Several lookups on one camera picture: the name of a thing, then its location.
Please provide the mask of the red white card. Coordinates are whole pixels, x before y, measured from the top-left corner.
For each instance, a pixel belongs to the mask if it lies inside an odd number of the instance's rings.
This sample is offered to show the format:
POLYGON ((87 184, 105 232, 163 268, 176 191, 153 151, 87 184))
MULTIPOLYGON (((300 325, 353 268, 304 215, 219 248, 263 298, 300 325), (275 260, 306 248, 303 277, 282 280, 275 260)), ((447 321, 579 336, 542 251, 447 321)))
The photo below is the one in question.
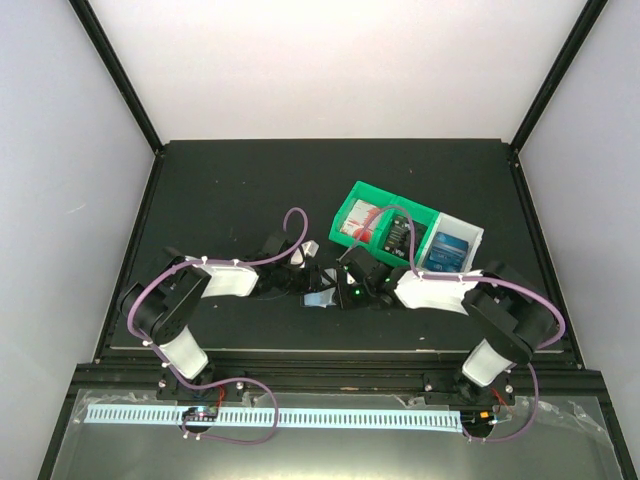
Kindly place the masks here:
POLYGON ((348 209, 345 220, 340 225, 340 232, 368 244, 378 226, 380 208, 362 199, 357 199, 348 209))

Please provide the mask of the black leather card holder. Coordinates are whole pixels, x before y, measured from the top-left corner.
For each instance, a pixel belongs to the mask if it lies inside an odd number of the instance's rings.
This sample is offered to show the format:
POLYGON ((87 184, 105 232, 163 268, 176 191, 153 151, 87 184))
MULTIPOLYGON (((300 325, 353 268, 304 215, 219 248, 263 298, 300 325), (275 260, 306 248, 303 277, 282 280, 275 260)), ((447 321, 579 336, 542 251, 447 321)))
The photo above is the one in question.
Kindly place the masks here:
POLYGON ((314 279, 316 283, 302 296, 302 307, 348 310, 356 307, 364 292, 344 267, 321 270, 314 279))

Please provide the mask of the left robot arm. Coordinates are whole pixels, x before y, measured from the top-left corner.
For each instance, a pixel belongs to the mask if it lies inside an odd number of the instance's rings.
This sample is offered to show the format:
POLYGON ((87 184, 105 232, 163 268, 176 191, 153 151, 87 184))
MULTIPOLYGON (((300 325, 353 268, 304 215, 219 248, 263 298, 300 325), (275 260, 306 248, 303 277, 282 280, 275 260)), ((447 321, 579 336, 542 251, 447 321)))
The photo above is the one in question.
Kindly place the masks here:
POLYGON ((270 293, 302 295, 324 285, 312 260, 314 240, 295 241, 280 230, 262 248, 234 260, 208 260, 164 249, 149 271, 120 294, 117 308, 129 332, 160 352, 163 365, 180 376, 193 399, 207 397, 215 376, 190 323, 202 304, 217 297, 261 298, 270 293))

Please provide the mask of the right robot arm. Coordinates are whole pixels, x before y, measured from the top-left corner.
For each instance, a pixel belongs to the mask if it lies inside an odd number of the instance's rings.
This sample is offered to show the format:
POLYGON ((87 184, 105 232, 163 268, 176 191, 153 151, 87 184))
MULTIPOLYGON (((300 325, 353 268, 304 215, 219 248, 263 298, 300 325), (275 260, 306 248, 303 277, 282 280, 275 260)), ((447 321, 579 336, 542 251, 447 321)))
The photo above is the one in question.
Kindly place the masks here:
POLYGON ((510 368, 561 338, 566 321, 540 293, 517 282, 503 262, 467 273, 434 273, 409 266, 392 268, 361 246, 338 259, 337 293, 343 309, 366 303, 380 308, 431 309, 471 318, 481 341, 448 378, 428 380, 442 401, 487 405, 494 381, 510 368))

